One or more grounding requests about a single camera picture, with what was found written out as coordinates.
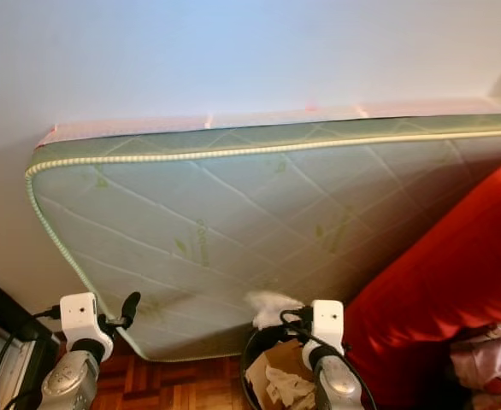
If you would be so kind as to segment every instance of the red fabric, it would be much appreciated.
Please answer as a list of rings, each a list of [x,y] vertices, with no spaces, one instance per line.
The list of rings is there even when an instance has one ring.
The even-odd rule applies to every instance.
[[[501,378],[493,378],[484,385],[483,390],[491,395],[501,395]]]
[[[447,339],[501,322],[501,168],[392,263],[345,313],[349,357],[383,407],[422,401]]]

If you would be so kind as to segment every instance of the parquet floor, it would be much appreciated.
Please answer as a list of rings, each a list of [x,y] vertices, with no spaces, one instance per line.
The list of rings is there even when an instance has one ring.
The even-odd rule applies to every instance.
[[[91,410],[251,410],[239,358],[153,363],[132,352],[101,364]]]

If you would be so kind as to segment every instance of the crumpled paper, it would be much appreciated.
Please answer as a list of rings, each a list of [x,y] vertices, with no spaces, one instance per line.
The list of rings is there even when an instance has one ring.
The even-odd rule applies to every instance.
[[[249,292],[245,300],[257,311],[252,324],[260,331],[267,327],[281,325],[279,315],[283,310],[295,310],[304,307],[302,302],[289,296],[266,290]],[[299,320],[299,317],[288,314],[286,319],[288,321],[296,321]]]
[[[315,408],[315,385],[296,374],[266,366],[266,378],[275,387],[285,407],[291,410]]]

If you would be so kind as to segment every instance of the black cable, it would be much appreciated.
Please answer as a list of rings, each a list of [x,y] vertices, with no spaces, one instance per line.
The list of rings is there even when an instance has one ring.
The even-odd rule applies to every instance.
[[[16,404],[16,402],[18,402],[19,400],[24,399],[25,397],[28,397],[30,395],[36,395],[37,393],[40,393],[40,392],[41,392],[40,389],[33,389],[33,390],[25,391],[24,393],[19,393],[18,395],[16,395],[14,398],[12,398],[8,402],[8,404],[3,408],[3,410],[9,410],[11,408],[11,406]]]
[[[364,380],[362,380],[361,375],[359,374],[359,372],[357,371],[357,369],[334,346],[332,346],[332,345],[328,344],[327,342],[321,340],[319,337],[313,336],[311,333],[309,333],[305,329],[301,329],[301,328],[293,325],[288,320],[286,320],[285,319],[285,315],[286,314],[294,314],[294,315],[298,316],[299,315],[299,311],[298,310],[283,310],[280,313],[280,316],[279,316],[280,319],[281,319],[281,322],[283,323],[283,325],[285,325],[289,329],[295,331],[296,333],[298,333],[298,334],[300,334],[302,336],[305,336],[308,339],[313,340],[316,343],[319,343],[323,348],[326,348],[326,349],[330,350],[335,356],[338,356],[344,362],[344,364],[350,369],[350,372],[352,372],[353,375],[355,375],[355,377],[357,378],[357,381],[361,384],[362,388],[364,389],[365,393],[368,396],[368,399],[370,400],[370,406],[372,407],[372,409],[373,410],[378,410],[378,407],[376,406],[376,402],[374,401],[374,398],[372,396],[372,392],[368,388],[367,384],[364,383]]]
[[[8,337],[8,340],[5,341],[5,344],[3,345],[2,350],[0,350],[0,366],[2,365],[3,357],[5,356],[5,354],[7,353],[8,349],[9,349],[9,346],[11,346],[11,343],[15,339],[16,334],[21,329],[23,329],[26,325],[28,325],[30,322],[32,322],[33,320],[35,320],[37,318],[43,318],[43,317],[51,317],[52,319],[59,319],[61,317],[60,307],[58,305],[55,305],[50,310],[46,310],[42,313],[33,314],[30,318],[25,320],[22,323],[22,325],[19,326],[18,329],[16,329],[15,331],[12,331]]]

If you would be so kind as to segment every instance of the trash bin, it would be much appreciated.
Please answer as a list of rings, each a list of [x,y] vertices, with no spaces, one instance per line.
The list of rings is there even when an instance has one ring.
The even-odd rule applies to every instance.
[[[253,410],[262,409],[258,404],[258,400],[251,386],[245,379],[246,370],[262,352],[271,349],[277,342],[288,342],[295,337],[296,336],[287,335],[286,329],[283,326],[268,327],[261,331],[254,331],[250,335],[249,342],[246,344],[243,354],[241,355],[239,376],[241,378],[241,385],[243,386],[245,397]]]

